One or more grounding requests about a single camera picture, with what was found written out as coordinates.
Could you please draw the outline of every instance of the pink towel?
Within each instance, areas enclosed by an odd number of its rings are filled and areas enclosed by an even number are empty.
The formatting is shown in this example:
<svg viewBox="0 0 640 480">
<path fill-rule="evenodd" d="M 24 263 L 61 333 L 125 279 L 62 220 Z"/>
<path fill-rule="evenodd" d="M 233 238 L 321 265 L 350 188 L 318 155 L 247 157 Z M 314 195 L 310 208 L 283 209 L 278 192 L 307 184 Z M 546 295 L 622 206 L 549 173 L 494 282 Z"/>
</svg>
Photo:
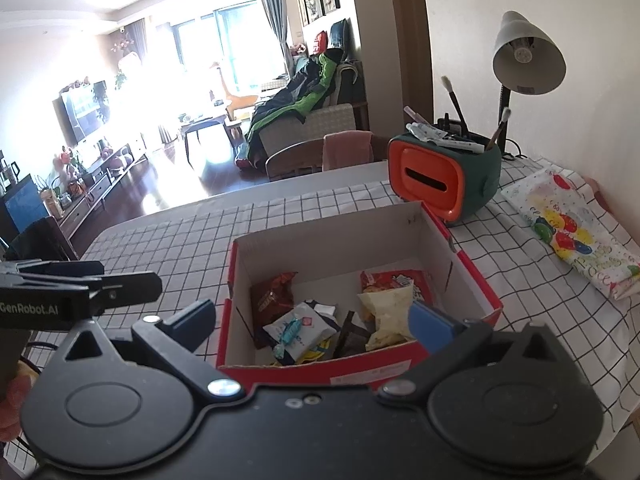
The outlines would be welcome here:
<svg viewBox="0 0 640 480">
<path fill-rule="evenodd" d="M 371 132 L 350 131 L 324 136 L 322 170 L 338 170 L 373 162 Z"/>
</svg>

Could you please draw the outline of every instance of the orange panel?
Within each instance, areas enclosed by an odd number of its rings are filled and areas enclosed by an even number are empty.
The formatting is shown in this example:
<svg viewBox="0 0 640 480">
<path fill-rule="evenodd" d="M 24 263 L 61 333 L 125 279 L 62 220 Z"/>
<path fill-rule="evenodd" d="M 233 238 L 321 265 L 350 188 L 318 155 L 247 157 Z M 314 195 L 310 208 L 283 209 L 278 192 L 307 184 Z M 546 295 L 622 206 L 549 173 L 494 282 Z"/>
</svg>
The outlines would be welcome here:
<svg viewBox="0 0 640 480">
<path fill-rule="evenodd" d="M 389 178 L 402 198 L 426 202 L 447 221 L 460 216 L 465 180 L 452 158 L 396 140 L 389 145 Z"/>
</svg>

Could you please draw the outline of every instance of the cardboard box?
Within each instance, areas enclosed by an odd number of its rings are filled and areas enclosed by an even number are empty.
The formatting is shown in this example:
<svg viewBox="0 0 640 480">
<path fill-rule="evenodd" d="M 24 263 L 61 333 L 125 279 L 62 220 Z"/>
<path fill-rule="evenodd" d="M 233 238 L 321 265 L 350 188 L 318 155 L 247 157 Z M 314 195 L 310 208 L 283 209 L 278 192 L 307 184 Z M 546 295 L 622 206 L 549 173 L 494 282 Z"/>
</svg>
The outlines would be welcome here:
<svg viewBox="0 0 640 480">
<path fill-rule="evenodd" d="M 420 269 L 436 306 L 459 320 L 495 322 L 502 303 L 463 251 L 453 248 L 444 224 L 419 202 L 403 203 L 267 229 L 236 239 L 223 311 L 216 367 L 247 389 L 255 383 L 370 384 L 379 386 L 428 356 L 417 342 L 313 364 L 273 367 L 270 348 L 256 350 L 250 287 L 296 271 L 296 303 L 336 304 L 342 323 L 362 310 L 363 270 Z"/>
</svg>

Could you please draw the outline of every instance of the human hand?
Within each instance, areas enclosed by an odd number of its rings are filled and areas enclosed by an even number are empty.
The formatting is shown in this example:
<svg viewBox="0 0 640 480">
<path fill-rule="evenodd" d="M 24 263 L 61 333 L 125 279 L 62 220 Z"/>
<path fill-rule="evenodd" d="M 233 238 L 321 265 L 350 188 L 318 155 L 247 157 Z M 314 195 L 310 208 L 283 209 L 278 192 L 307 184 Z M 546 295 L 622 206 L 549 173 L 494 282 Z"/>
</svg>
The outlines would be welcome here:
<svg viewBox="0 0 640 480">
<path fill-rule="evenodd" d="M 18 375 L 7 385 L 6 397 L 0 402 L 0 442 L 10 442 L 20 435 L 20 407 L 30 390 L 28 375 Z"/>
</svg>

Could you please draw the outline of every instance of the lamp shade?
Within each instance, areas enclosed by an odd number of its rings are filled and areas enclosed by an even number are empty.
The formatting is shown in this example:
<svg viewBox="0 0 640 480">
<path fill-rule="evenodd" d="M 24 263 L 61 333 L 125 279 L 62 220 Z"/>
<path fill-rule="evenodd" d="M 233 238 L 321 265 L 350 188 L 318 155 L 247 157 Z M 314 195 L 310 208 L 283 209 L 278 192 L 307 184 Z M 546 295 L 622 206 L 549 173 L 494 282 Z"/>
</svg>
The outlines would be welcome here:
<svg viewBox="0 0 640 480">
<path fill-rule="evenodd" d="M 539 95 L 560 85 L 566 63 L 548 35 L 523 15 L 508 10 L 495 41 L 494 73 L 511 91 Z"/>
</svg>

